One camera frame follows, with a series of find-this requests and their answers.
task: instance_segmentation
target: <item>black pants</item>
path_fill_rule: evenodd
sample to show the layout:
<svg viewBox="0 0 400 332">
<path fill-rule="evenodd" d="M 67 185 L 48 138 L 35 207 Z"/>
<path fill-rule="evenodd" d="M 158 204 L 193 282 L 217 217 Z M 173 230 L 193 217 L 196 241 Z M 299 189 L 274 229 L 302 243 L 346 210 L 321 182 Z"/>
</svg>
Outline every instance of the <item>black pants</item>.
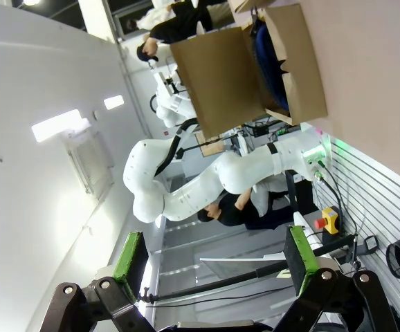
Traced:
<svg viewBox="0 0 400 332">
<path fill-rule="evenodd" d="M 274 230 L 284 223 L 293 222 L 293 214 L 292 207 L 288 205 L 281 209 L 268 211 L 259 219 L 245 223 L 245 226 L 247 230 Z"/>
</svg>

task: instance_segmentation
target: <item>red button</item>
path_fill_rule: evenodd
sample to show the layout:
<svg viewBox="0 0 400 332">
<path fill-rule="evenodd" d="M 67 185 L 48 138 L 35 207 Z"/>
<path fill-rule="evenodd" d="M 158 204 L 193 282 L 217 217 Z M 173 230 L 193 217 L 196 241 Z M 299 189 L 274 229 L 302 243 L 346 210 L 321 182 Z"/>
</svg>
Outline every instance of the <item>red button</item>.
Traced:
<svg viewBox="0 0 400 332">
<path fill-rule="evenodd" d="M 316 222 L 314 223 L 314 225 L 319 230 L 326 226 L 326 219 L 325 218 L 317 219 Z"/>
</svg>

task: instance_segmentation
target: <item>person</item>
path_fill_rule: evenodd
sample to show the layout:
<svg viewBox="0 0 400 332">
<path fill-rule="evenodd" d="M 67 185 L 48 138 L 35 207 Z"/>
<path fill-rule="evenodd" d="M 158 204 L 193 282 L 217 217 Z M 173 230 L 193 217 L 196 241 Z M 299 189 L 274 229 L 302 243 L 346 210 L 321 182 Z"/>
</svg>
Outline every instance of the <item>person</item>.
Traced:
<svg viewBox="0 0 400 332">
<path fill-rule="evenodd" d="M 227 2 L 181 11 L 176 17 L 151 29 L 144 43 L 137 48 L 137 57 L 144 62 L 158 61 L 158 43 L 173 44 L 196 35 L 197 22 L 205 31 L 211 31 L 233 23 L 234 18 Z"/>
<path fill-rule="evenodd" d="M 226 0 L 199 0 L 197 7 L 207 7 L 223 2 L 226 2 Z M 190 10 L 194 10 L 191 0 L 178 1 L 171 3 L 168 6 L 150 9 L 147 11 L 146 15 L 138 21 L 132 20 L 134 22 L 130 25 L 135 24 L 135 26 L 139 29 L 152 30 L 152 28 L 157 24 L 163 23 L 169 19 L 173 19 L 176 16 L 183 15 Z"/>
<path fill-rule="evenodd" d="M 265 210 L 260 204 L 257 204 L 255 197 L 258 194 L 258 196 L 263 198 L 266 197 L 267 200 L 267 196 L 264 195 L 266 189 L 269 188 L 272 190 L 275 185 L 278 188 L 278 184 L 275 183 L 274 177 L 274 181 L 272 179 L 265 179 L 264 182 L 258 183 L 257 193 L 253 192 L 253 188 L 246 190 L 240 195 L 227 193 L 219 203 L 211 203 L 198 211 L 197 217 L 202 222 L 209 222 L 215 219 L 225 226 L 244 224 L 248 230 L 274 230 L 279 225 L 293 221 L 294 211 L 292 207 L 288 205 L 277 210 Z M 286 191 L 274 192 L 276 197 L 282 197 L 287 193 Z"/>
</svg>

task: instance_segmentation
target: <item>ceiling light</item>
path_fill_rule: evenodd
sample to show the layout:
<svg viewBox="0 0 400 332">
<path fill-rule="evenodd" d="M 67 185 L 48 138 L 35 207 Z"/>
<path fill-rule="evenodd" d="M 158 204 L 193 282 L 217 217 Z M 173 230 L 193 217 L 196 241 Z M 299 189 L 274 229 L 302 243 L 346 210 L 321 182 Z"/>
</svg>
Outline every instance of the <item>ceiling light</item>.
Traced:
<svg viewBox="0 0 400 332">
<path fill-rule="evenodd" d="M 123 100 L 123 97 L 121 95 L 117 95 L 115 97 L 111 97 L 108 99 L 104 100 L 104 105 L 106 106 L 106 109 L 114 109 L 120 105 L 123 105 L 125 101 Z"/>
<path fill-rule="evenodd" d="M 27 6 L 37 5 L 40 0 L 24 0 L 23 3 Z"/>
<path fill-rule="evenodd" d="M 37 142 L 41 142 L 57 133 L 67 129 L 75 129 L 81 126 L 82 117 L 78 109 L 60 114 L 54 118 L 47 119 L 31 127 Z"/>
</svg>

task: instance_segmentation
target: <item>black shirt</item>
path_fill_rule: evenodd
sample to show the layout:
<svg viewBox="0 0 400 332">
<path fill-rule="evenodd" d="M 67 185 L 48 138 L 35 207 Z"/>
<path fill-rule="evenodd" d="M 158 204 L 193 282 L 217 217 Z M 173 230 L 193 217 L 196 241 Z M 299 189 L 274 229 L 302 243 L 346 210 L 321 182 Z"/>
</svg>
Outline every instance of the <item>black shirt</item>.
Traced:
<svg viewBox="0 0 400 332">
<path fill-rule="evenodd" d="M 218 221 L 225 226 L 236 226 L 243 223 L 252 223 L 259 219 L 258 211 L 249 200 L 240 211 L 235 207 L 235 202 L 240 195 L 227 194 L 219 203 L 221 214 Z"/>
<path fill-rule="evenodd" d="M 178 14 L 173 19 L 157 24 L 149 36 L 163 41 L 165 44 L 181 42 L 197 33 L 197 22 L 206 31 L 212 30 L 212 20 L 206 7 L 195 8 Z"/>
</svg>

